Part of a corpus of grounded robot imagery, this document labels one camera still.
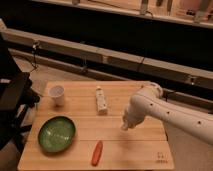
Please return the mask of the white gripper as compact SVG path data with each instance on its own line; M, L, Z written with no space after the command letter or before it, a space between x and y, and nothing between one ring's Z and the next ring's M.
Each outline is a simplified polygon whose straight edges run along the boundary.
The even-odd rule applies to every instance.
M143 102L131 99L124 110L121 129L127 131L129 128L135 128L138 124L142 123L144 119Z

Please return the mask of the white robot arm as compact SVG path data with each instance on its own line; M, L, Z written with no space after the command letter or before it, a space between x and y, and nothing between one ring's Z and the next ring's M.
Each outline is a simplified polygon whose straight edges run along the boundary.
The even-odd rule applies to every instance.
M133 129L151 116L213 145L213 115L171 104L162 95L161 86L153 82L137 90L125 108L122 129Z

